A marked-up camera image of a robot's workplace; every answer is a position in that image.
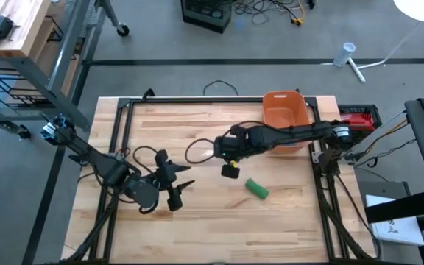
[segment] wooden table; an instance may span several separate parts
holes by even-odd
[[[12,40],[0,41],[0,57],[29,56],[49,6],[50,0],[0,0],[0,15],[21,26],[14,30]]]
[[[99,98],[98,101],[89,143],[101,152],[107,152],[109,147],[118,99]],[[334,96],[318,96],[317,101],[322,120],[339,119]],[[261,104],[143,103],[134,109],[129,148],[149,145],[166,149],[175,163],[187,165],[184,151],[194,139],[213,140],[230,125],[244,120],[262,120]],[[121,124],[119,132],[123,132],[123,126]],[[121,133],[119,135],[118,143],[121,143]],[[212,149],[210,144],[198,144],[191,149],[190,158],[199,160]],[[152,152],[141,150],[138,156],[142,163],[154,168]],[[158,209],[150,215],[140,215],[138,206],[120,203],[110,262],[328,260],[307,148],[291,155],[266,153],[243,160],[237,180],[220,175],[222,164],[223,161],[212,159],[191,165],[190,170],[178,174],[177,183],[196,182],[183,191],[184,206],[174,213],[168,211],[166,193],[161,194]],[[352,166],[342,164],[340,169],[341,178],[364,214]],[[91,169],[85,169],[82,174],[89,172]],[[244,183],[249,177],[270,190],[266,200],[258,199],[245,189]],[[336,190],[345,227],[363,249],[374,255],[372,239],[338,183]],[[78,185],[62,258],[70,256],[93,227],[99,191],[93,177]],[[101,250],[105,232],[106,228],[99,243]],[[333,227],[332,232],[333,244],[337,246]]]

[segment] white tripod base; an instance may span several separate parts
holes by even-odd
[[[418,21],[417,24],[413,27],[413,29],[411,29],[411,31],[405,37],[403,37],[403,39],[390,51],[390,53],[382,61],[379,61],[377,63],[371,63],[365,66],[357,66],[353,62],[353,60],[350,59],[349,63],[356,75],[359,77],[359,80],[361,80],[361,82],[366,82],[366,79],[362,75],[361,70],[373,66],[383,65],[410,38],[410,36],[415,32],[415,29],[420,25],[420,23],[421,21]]]

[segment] black electronics box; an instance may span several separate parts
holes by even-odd
[[[360,143],[382,125],[375,105],[338,105],[342,122],[349,124],[353,131],[353,141]]]
[[[181,0],[183,21],[223,33],[232,17],[232,0]]]

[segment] white lamp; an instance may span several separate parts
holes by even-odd
[[[420,22],[424,22],[424,0],[394,0],[395,6],[402,11],[405,15],[417,20],[417,24],[411,31],[403,37],[403,39],[391,50],[391,52],[380,62],[371,63],[365,66],[358,66],[357,68],[353,67],[353,70],[358,75],[359,79],[364,82],[365,79],[359,70],[364,68],[369,68],[373,66],[379,66],[384,64],[405,42],[409,37],[415,32],[415,29],[420,25]]]

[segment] white paper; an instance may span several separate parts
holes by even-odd
[[[366,195],[367,206],[391,202],[394,199]],[[371,224],[377,239],[423,246],[423,236],[416,217],[407,217]]]

